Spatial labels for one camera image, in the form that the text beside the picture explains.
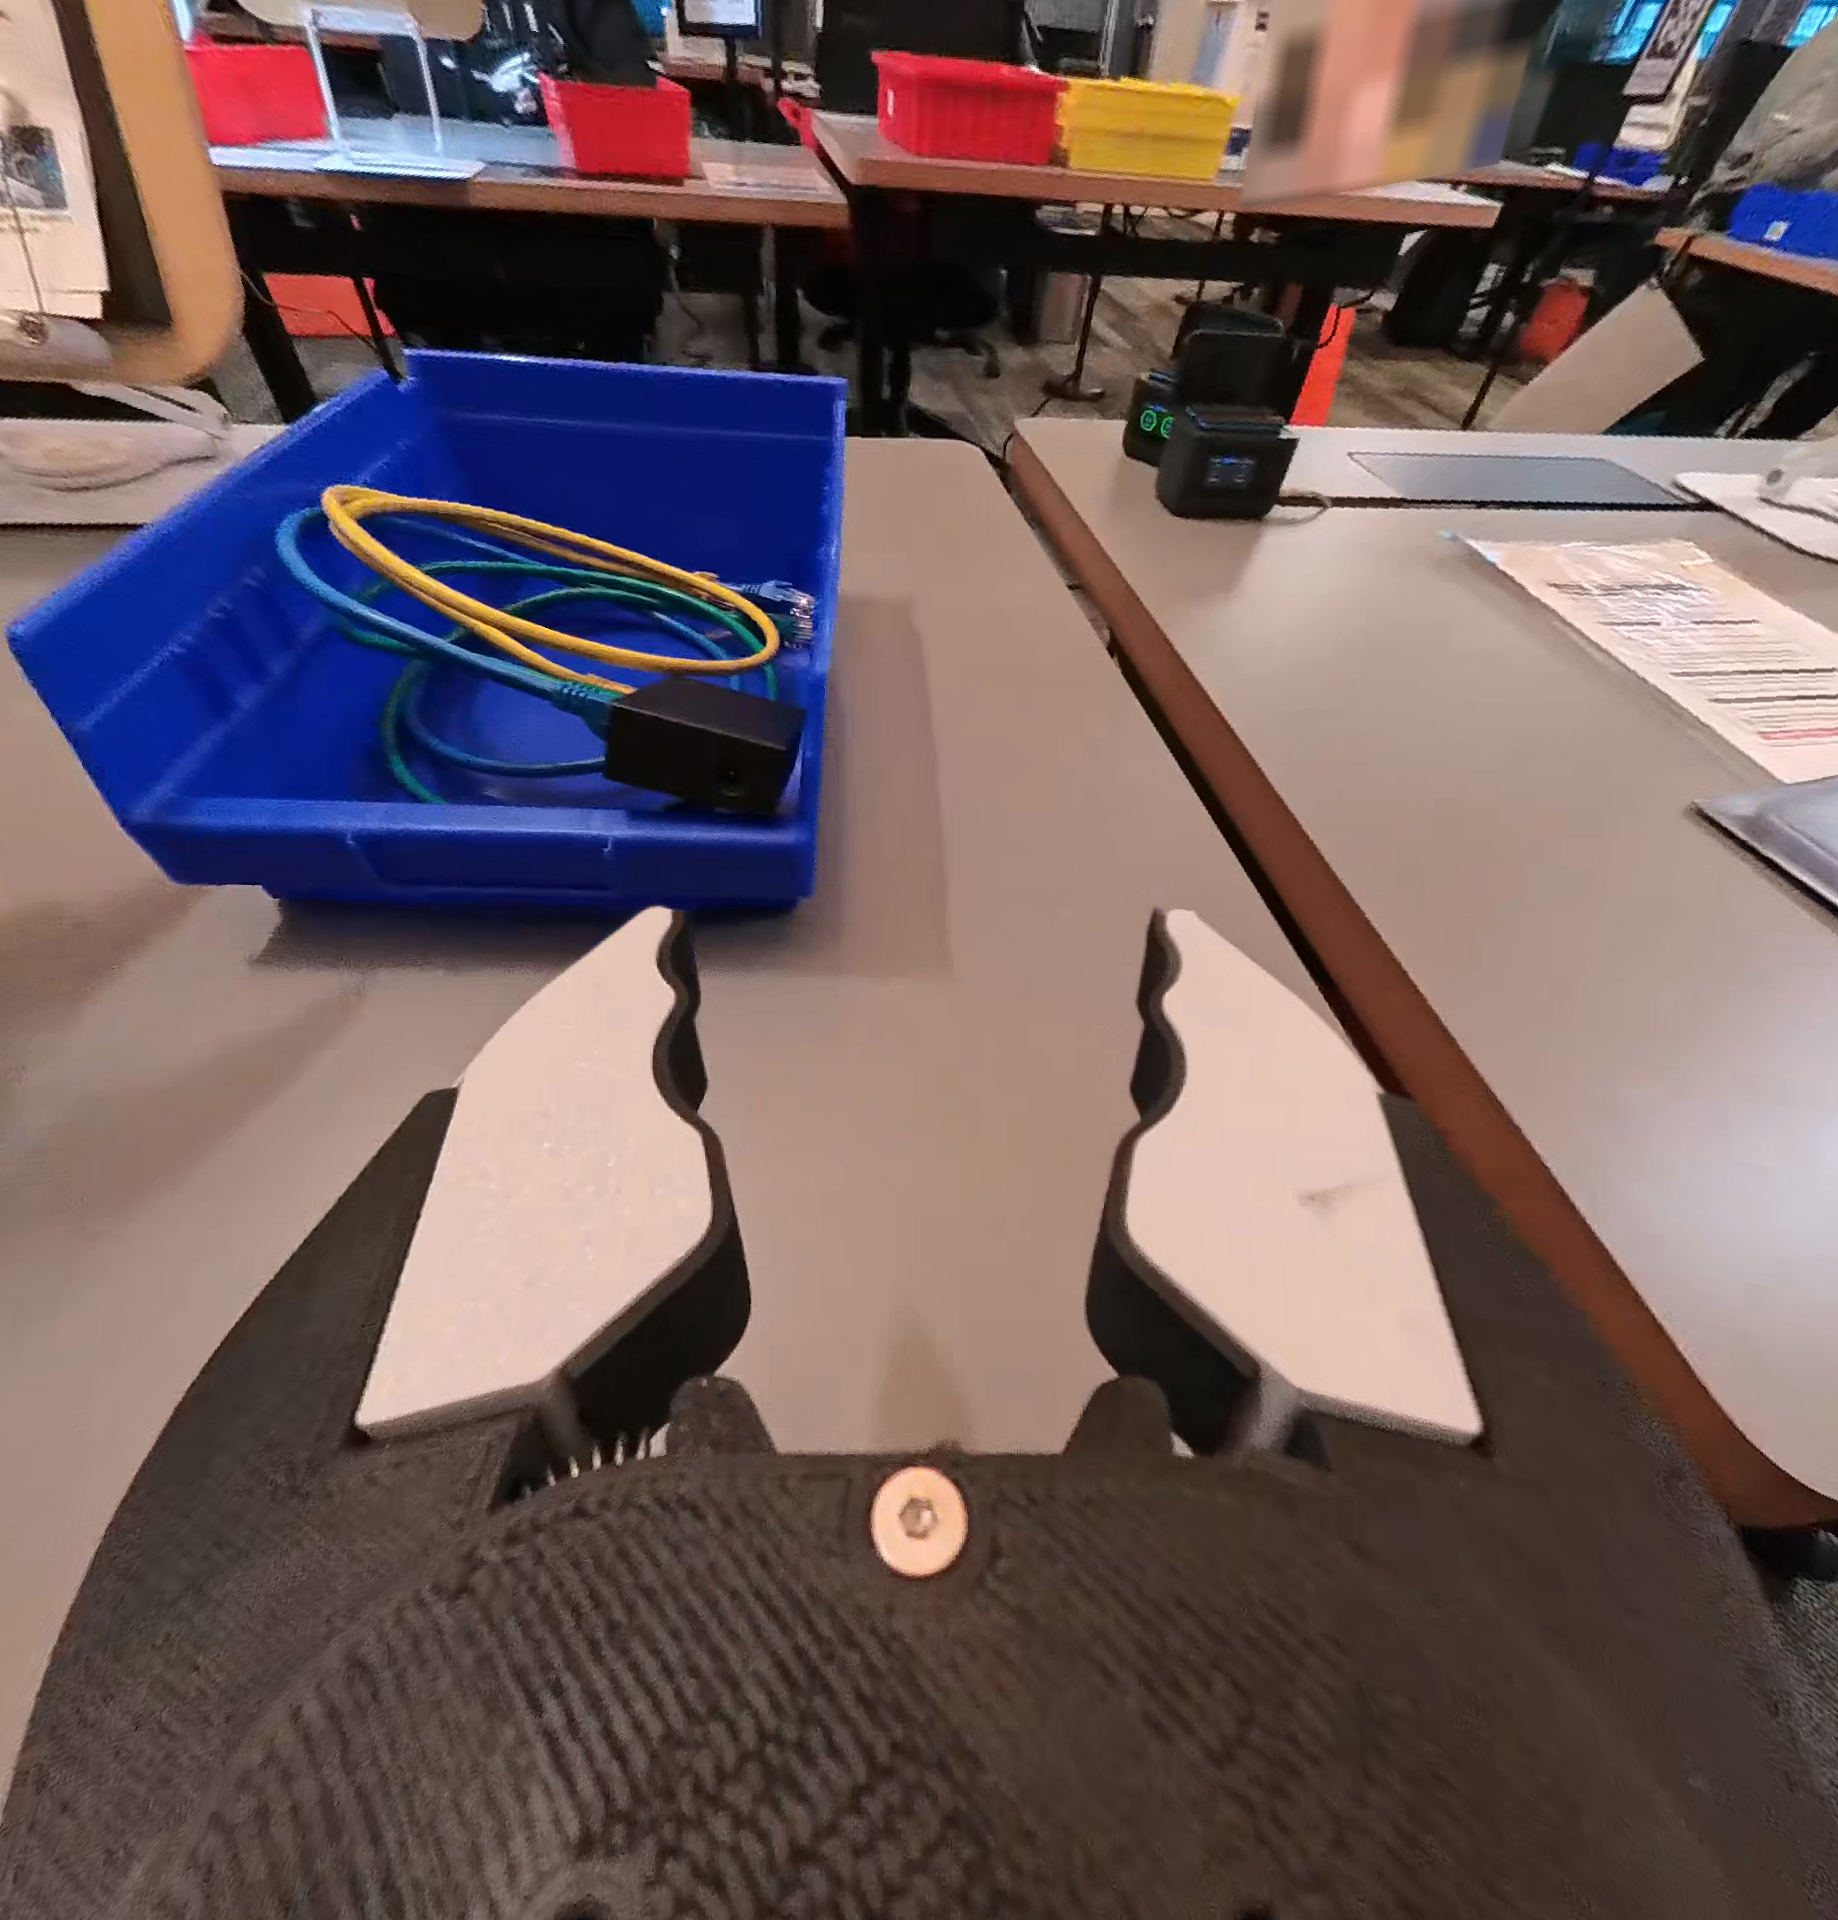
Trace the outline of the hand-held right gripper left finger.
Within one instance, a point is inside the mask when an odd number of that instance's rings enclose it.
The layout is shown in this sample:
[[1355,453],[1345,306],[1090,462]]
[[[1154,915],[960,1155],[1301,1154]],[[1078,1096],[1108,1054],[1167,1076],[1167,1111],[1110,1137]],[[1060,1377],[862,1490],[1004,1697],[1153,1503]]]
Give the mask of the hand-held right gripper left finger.
[[375,1442],[527,1416],[646,1442],[717,1372],[752,1294],[702,1117],[692,929],[646,908],[481,1046],[408,1237],[356,1427]]

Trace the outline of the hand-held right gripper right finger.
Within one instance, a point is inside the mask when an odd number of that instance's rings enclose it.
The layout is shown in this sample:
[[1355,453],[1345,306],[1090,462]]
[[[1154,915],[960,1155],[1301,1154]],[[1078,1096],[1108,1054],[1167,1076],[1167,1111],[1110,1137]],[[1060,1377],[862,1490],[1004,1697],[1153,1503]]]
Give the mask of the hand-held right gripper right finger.
[[1146,926],[1134,1124],[1086,1325],[1172,1449],[1290,1454],[1316,1419],[1469,1449],[1482,1411],[1385,1113],[1336,1028],[1185,908]]

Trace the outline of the blue plastic bin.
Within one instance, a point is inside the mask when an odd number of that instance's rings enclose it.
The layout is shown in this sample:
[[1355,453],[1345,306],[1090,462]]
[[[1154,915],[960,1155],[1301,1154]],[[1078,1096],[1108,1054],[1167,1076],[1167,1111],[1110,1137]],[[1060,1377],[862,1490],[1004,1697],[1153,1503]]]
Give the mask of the blue plastic bin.
[[[631,915],[814,890],[837,378],[412,351],[268,441],[260,494],[119,543],[8,629],[177,882]],[[602,775],[668,676],[805,711],[772,817]]]

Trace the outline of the black ethernet port box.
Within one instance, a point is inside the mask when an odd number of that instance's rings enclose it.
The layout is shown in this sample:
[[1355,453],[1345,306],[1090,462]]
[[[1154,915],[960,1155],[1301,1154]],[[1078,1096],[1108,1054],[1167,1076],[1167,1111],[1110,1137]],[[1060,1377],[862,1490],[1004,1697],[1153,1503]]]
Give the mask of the black ethernet port box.
[[602,775],[738,817],[772,817],[798,766],[805,711],[761,693],[668,676],[613,701]]

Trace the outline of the dark laminated sheet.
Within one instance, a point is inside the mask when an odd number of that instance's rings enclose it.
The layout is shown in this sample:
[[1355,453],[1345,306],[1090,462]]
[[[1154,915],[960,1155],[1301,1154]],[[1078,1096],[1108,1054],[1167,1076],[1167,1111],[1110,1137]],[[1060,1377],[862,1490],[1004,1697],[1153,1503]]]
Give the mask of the dark laminated sheet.
[[1838,915],[1838,775],[1706,800],[1695,813]]

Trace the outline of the printed paper sheet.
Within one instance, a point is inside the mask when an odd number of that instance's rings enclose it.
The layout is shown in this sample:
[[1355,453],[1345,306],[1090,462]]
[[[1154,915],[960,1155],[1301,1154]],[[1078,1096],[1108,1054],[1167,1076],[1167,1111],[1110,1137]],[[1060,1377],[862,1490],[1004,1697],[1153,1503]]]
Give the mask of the printed paper sheet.
[[1461,544],[1759,772],[1838,777],[1838,635],[1696,543]]

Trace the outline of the large black charger box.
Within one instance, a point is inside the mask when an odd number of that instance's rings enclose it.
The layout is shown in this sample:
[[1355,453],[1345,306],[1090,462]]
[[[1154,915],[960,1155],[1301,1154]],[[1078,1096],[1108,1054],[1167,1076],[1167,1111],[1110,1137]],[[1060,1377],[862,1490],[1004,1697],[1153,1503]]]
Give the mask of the large black charger box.
[[1296,445],[1296,432],[1271,411],[1181,402],[1156,465],[1156,501],[1183,521],[1264,521],[1280,499]]

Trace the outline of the white rounded flat plate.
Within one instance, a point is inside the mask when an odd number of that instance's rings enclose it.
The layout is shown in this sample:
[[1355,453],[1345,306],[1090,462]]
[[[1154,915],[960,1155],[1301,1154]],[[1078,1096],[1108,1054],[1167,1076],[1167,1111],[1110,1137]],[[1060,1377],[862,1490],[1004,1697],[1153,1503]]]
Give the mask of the white rounded flat plate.
[[1595,455],[1366,450],[1351,461],[1412,507],[1684,510],[1687,494]]

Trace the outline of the tall black charger box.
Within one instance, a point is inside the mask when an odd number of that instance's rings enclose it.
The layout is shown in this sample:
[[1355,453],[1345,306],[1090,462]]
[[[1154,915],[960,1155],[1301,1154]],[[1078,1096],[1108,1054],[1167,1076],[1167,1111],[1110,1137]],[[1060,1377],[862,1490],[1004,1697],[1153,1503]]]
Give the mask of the tall black charger box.
[[1254,308],[1195,300],[1172,347],[1176,402],[1268,411],[1288,420],[1296,406],[1296,340]]

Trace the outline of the grey leaning board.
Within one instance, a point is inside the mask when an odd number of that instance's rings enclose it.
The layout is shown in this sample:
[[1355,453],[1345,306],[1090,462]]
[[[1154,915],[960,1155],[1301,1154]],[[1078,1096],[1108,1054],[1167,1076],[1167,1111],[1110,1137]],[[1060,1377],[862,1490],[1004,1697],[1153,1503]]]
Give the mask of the grey leaning board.
[[1485,425],[1491,436],[1603,436],[1702,366],[1673,299],[1646,282],[1586,331]]

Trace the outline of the white curved device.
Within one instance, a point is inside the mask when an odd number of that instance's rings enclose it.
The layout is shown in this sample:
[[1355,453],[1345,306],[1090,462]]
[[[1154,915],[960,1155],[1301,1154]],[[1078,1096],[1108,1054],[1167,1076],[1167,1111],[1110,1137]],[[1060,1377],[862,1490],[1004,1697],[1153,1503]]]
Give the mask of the white curved device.
[[1802,443],[1768,472],[1684,472],[1675,486],[1741,526],[1838,563],[1838,436]]

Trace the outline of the brown edged background table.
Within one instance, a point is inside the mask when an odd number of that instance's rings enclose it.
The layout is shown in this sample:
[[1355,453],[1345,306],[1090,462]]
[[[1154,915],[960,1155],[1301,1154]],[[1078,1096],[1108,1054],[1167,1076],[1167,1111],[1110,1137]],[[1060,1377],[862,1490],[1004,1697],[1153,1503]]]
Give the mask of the brown edged background table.
[[693,138],[678,181],[587,177],[552,135],[446,120],[446,157],[413,151],[413,125],[361,125],[386,143],[329,139],[215,149],[242,277],[242,339],[279,420],[316,406],[275,279],[329,279],[359,303],[357,339],[382,357],[377,291],[427,286],[502,339],[597,332],[622,346],[631,300],[668,281],[664,230],[705,234],[708,289],[736,294],[752,364],[796,368],[796,273],[819,237],[852,226],[823,165],[783,143]]
[[914,157],[870,116],[817,110],[808,131],[845,200],[857,277],[855,414],[866,438],[907,432],[920,271],[1002,271],[1037,286],[1086,282],[1067,375],[1051,399],[1095,399],[1083,384],[1099,289],[1110,279],[1226,282],[1280,295],[1285,327],[1317,342],[1338,294],[1385,281],[1404,240],[1427,230],[1486,234],[1499,204],[1469,188],[1409,181],[1384,188],[1242,200],[1235,173],[1159,181],[953,157]]

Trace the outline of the wooden board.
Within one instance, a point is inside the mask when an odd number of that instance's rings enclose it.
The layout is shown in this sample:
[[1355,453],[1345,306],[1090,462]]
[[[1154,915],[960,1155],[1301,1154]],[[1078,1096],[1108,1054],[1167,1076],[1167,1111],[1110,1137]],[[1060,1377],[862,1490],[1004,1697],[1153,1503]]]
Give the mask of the wooden board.
[[111,287],[101,322],[0,312],[0,379],[182,385],[235,339],[242,294],[187,72],[187,4],[48,3],[89,149]]

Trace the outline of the yellow ribbed plastic bin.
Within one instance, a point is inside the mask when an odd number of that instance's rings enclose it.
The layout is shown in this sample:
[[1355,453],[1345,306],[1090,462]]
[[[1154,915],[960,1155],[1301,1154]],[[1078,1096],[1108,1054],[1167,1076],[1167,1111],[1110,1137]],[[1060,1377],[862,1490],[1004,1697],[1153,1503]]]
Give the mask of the yellow ribbed plastic bin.
[[1242,100],[1199,84],[1064,80],[1058,162],[1129,181],[1215,181]]

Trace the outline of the blue bin with label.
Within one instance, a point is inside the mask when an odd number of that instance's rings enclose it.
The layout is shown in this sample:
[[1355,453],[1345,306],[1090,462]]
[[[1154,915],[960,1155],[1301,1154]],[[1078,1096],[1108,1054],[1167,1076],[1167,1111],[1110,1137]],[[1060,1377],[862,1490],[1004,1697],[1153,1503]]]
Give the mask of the blue bin with label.
[[1725,234],[1771,252],[1838,264],[1838,190],[1752,185],[1728,212]]

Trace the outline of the clear acrylic stand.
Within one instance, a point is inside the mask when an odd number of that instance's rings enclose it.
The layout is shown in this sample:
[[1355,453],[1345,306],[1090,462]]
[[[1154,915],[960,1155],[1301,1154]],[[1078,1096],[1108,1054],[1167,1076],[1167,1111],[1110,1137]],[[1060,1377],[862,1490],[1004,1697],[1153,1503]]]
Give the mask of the clear acrylic stand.
[[436,162],[438,159],[448,159],[436,87],[416,4],[302,4],[302,32],[306,35],[309,51],[313,53],[314,70],[321,82],[327,126],[336,149],[344,151],[351,142],[344,135],[338,110],[332,105],[327,49],[332,49],[332,38],[347,36],[367,41],[377,55],[382,86],[391,114],[399,120],[405,120],[406,126],[419,126],[419,132],[408,135],[413,142],[412,151],[419,154],[417,168],[423,169],[427,160]]

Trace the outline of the red ribbed plastic bin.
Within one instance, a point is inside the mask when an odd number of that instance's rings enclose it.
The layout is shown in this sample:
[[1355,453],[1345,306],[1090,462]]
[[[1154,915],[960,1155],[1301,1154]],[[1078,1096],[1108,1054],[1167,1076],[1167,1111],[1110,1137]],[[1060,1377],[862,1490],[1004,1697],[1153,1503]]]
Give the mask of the red ribbed plastic bin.
[[910,157],[1050,165],[1064,78],[1002,60],[872,53],[882,138]]

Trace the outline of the wall poster papers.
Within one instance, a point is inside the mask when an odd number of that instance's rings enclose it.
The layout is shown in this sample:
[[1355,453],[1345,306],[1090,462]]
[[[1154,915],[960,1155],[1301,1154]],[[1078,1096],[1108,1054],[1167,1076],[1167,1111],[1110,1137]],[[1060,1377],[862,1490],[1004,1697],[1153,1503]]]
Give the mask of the wall poster papers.
[[0,312],[101,322],[109,287],[60,18],[0,3]]

